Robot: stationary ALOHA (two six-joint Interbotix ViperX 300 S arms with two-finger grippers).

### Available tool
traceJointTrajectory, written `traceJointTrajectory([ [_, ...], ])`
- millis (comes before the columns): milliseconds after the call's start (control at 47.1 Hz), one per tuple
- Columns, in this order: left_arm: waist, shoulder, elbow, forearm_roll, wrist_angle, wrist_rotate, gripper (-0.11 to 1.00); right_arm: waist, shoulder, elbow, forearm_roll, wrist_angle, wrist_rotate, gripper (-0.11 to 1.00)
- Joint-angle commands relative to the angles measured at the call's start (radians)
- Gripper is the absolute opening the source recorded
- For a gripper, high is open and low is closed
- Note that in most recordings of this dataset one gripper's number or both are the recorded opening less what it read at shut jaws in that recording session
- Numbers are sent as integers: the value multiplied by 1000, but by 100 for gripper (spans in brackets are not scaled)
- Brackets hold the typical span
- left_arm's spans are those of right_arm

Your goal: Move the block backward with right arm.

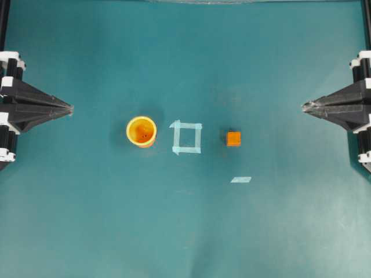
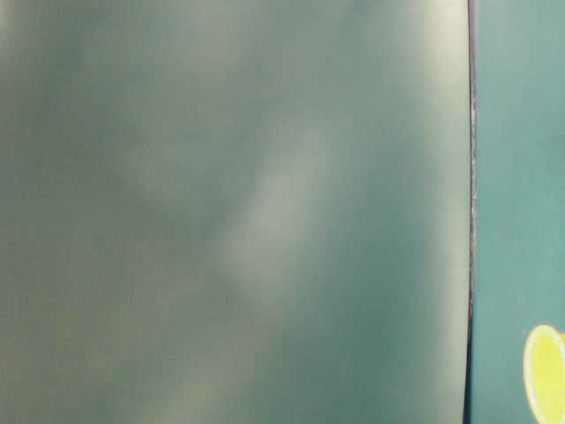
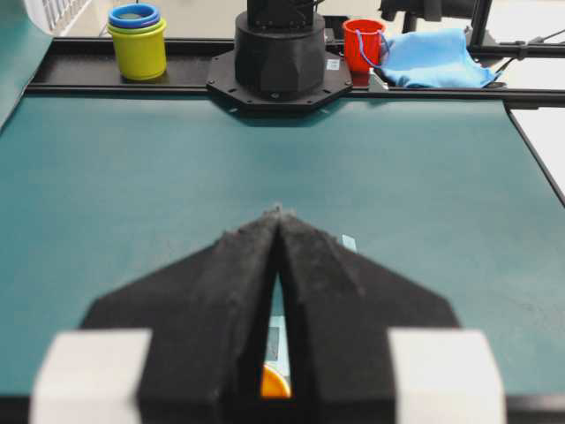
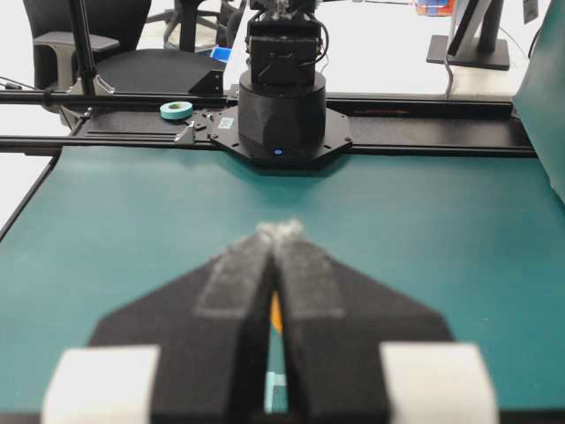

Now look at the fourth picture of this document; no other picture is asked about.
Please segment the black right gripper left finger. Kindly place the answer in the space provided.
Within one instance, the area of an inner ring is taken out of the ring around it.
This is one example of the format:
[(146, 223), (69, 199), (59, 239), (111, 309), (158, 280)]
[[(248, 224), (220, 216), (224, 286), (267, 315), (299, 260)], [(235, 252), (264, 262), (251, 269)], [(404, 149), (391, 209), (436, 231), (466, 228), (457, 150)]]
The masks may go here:
[(234, 423), (261, 404), (273, 240), (257, 232), (103, 316), (64, 351), (46, 423)]

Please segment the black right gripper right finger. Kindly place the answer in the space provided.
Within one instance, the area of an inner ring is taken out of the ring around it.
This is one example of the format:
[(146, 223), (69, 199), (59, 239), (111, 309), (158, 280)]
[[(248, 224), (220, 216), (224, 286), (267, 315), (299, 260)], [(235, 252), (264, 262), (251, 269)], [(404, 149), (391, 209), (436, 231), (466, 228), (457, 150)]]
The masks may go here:
[(481, 351), (443, 315), (338, 261), (296, 220), (269, 228), (290, 409), (304, 423), (496, 423)]

